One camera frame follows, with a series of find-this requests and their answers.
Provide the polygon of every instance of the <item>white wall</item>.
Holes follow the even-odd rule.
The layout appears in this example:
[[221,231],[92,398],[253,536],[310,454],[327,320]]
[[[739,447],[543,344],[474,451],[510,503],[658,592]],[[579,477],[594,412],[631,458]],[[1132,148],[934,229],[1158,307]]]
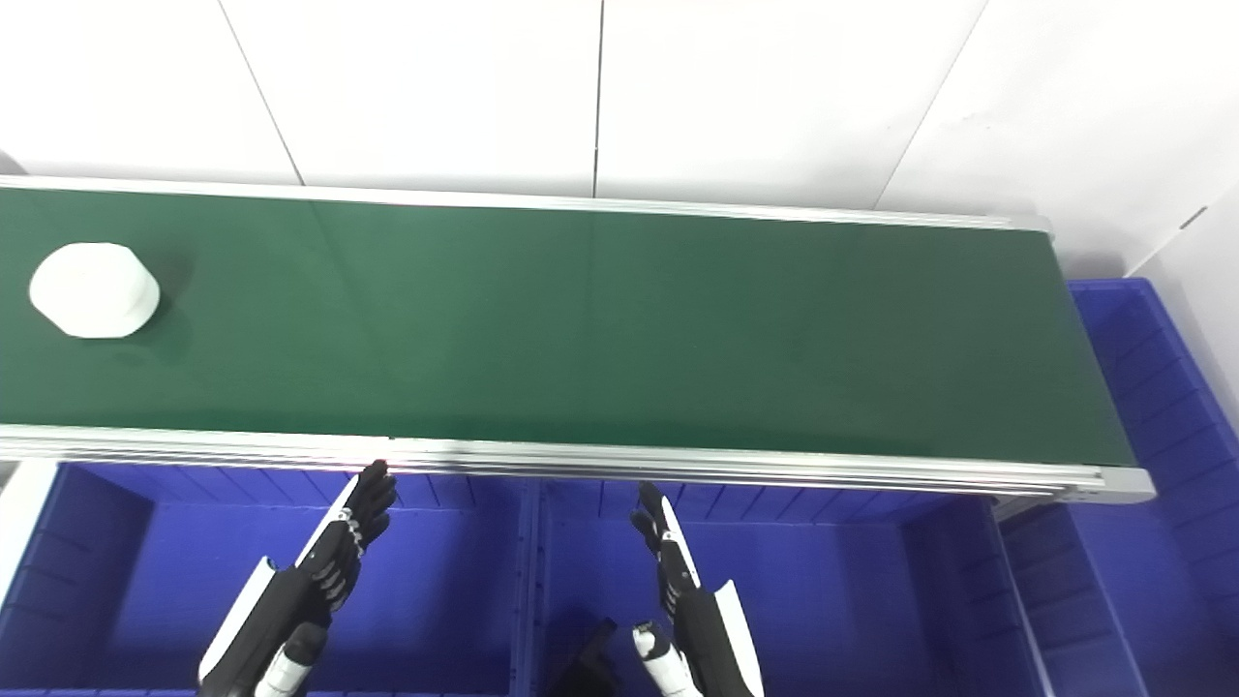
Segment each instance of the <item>white wall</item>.
[[1239,180],[1134,275],[1152,280],[1230,423],[1239,425]]
[[0,151],[31,173],[1037,213],[1072,275],[1139,266],[1239,181],[1233,2],[602,6],[0,0]]
[[0,151],[30,173],[295,183],[214,0],[0,0]]

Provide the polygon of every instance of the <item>blue plastic bin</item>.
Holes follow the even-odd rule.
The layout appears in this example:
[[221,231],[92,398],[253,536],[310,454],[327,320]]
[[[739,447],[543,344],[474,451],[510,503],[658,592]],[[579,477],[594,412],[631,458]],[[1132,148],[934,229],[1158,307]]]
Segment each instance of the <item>blue plastic bin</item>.
[[[980,498],[664,485],[705,582],[736,579],[767,695],[1042,695],[1030,628],[1059,697],[1239,695],[1234,435],[1147,284],[1072,290],[1155,503],[997,526]],[[253,565],[290,562],[343,483],[63,467],[0,608],[0,697],[187,697]],[[399,495],[320,695],[532,697],[603,617],[659,617],[632,483],[401,477]],[[653,697],[622,633],[611,657],[622,695]]]
[[1058,697],[1239,695],[1239,447],[1152,286],[1074,281],[1158,498],[1002,525]]
[[[192,688],[253,565],[289,563],[343,484],[63,467],[0,614],[4,695]],[[665,487],[705,581],[736,579],[772,697],[1038,693],[984,499]],[[400,477],[398,491],[316,691],[538,695],[602,618],[660,615],[633,483]],[[624,633],[611,655],[623,695],[653,697]]]

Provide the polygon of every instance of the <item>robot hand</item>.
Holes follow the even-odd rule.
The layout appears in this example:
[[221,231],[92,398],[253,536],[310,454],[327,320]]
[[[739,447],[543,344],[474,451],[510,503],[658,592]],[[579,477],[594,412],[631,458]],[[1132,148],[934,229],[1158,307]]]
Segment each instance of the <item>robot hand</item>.
[[198,697],[290,697],[323,646],[367,547],[387,530],[395,479],[375,461],[353,477],[292,567],[263,557],[198,666]]
[[641,483],[632,525],[658,560],[658,588],[674,641],[654,623],[632,630],[646,671],[665,697],[763,697],[761,666],[732,582],[701,588],[670,501]]

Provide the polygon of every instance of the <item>bin divider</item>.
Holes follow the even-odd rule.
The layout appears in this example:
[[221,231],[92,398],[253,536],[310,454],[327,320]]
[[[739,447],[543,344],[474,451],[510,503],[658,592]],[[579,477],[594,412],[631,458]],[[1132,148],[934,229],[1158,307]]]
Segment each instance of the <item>bin divider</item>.
[[517,607],[513,612],[510,697],[536,697],[541,680],[545,603],[546,506],[541,479],[529,479],[522,493],[518,534]]

